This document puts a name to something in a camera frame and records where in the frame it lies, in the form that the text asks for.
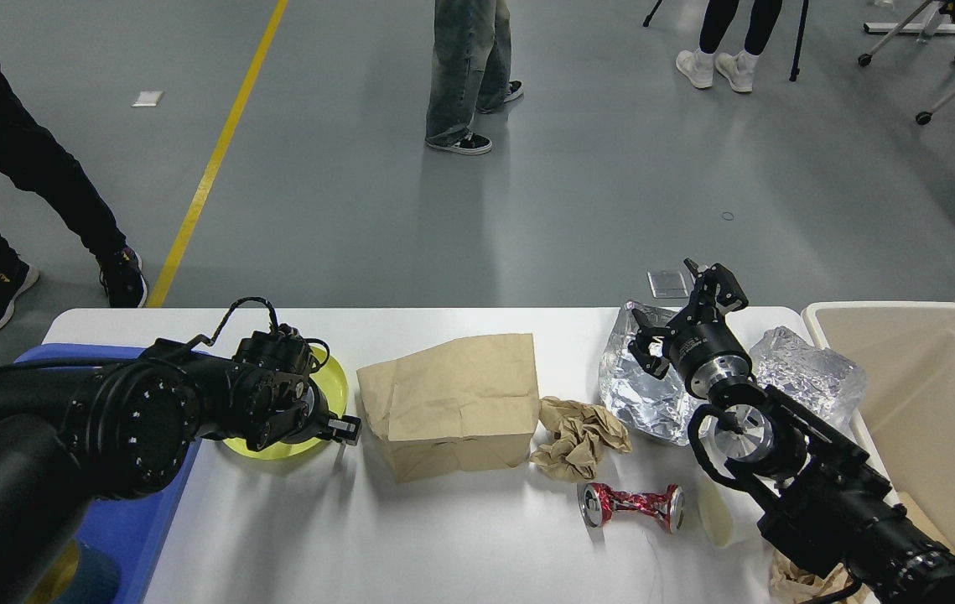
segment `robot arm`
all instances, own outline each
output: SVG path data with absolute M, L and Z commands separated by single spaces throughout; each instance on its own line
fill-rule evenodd
M 232 359 L 212 345 L 158 340 L 135 360 L 0 367 L 0 601 L 23 601 L 95 497 L 137 498 L 170 484 L 197 437 L 355 444 L 361 420 L 338 417 L 311 378 L 321 367 L 297 330 L 271 325 Z
M 690 394 L 707 400 L 689 421 L 689 444 L 714 481 L 749 493 L 764 509 L 757 527 L 795 565 L 827 576 L 838 562 L 886 604 L 955 601 L 955 555 L 918 530 L 906 508 L 884 504 L 890 482 L 865 463 L 868 454 L 779 389 L 761 388 L 752 360 L 727 328 L 725 313 L 748 300 L 719 264 L 699 271 L 688 304 L 666 326 L 641 328 L 630 351 L 646 372 L 669 366 Z M 653 353 L 650 347 L 658 346 Z M 727 476 L 714 466 L 702 424 L 715 420 L 714 447 L 726 455 Z M 772 491 L 760 477 L 776 482 Z

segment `tripod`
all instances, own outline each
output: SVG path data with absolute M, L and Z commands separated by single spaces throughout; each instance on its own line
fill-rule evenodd
M 645 17 L 645 22 L 641 23 L 643 27 L 649 27 L 652 23 L 652 16 L 657 14 L 657 10 L 664 0 L 657 0 L 657 5 L 652 8 L 649 16 Z M 794 64 L 791 65 L 791 81 L 798 81 L 798 74 L 802 70 L 798 69 L 798 64 L 802 60 L 802 39 L 806 37 L 806 16 L 809 15 L 809 0 L 802 0 L 802 21 L 798 24 L 798 41 L 794 45 Z

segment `aluminum foil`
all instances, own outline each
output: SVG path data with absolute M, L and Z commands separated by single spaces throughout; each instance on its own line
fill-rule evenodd
M 749 355 L 757 383 L 771 383 L 823 421 L 846 431 L 868 386 L 863 368 L 833 349 L 810 346 L 785 326 L 765 332 Z
M 599 395 L 623 424 L 662 443 L 689 444 L 689 418 L 703 401 L 693 398 L 675 368 L 664 379 L 646 374 L 627 345 L 637 334 L 631 309 L 641 309 L 653 325 L 667 325 L 673 310 L 627 302 L 600 357 Z M 864 398 L 864 370 L 831 349 L 810 346 L 785 326 L 769 330 L 750 348 L 753 371 L 761 386 L 778 387 L 843 432 Z
M 685 446 L 689 444 L 689 418 L 703 401 L 685 391 L 682 379 L 673 368 L 663 379 L 656 379 L 641 370 L 626 348 L 637 334 L 637 321 L 631 313 L 635 307 L 648 315 L 653 325 L 667 325 L 675 316 L 675 310 L 658 309 L 634 301 L 619 309 L 604 355 L 600 357 L 600 401 L 628 427 L 655 436 L 662 442 Z

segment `white plastic bin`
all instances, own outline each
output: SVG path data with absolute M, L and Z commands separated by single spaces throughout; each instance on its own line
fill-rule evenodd
M 955 548 L 955 303 L 825 302 L 803 317 L 817 346 L 864 367 L 864 440 Z

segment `gray floor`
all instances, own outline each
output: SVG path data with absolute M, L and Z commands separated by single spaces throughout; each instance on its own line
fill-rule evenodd
M 673 68 L 702 0 L 666 3 L 649 29 L 650 0 L 516 0 L 526 95 L 478 117 L 496 149 L 463 158 L 421 145 L 429 0 L 292 0 L 166 305 L 619 305 L 685 256 L 729 265 L 754 305 L 949 301 L 955 101 L 924 128 L 913 116 L 955 85 L 955 39 L 855 61 L 876 40 L 860 24 L 911 3 L 815 3 L 796 84 L 787 3 L 739 96 Z M 0 0 L 9 80 L 85 165 L 151 282 L 274 5 Z M 130 108 L 147 89 L 166 91 L 160 107 Z M 3 363 L 63 310 L 106 301 L 77 238 L 1 175 L 0 223 L 44 275 L 0 334 Z

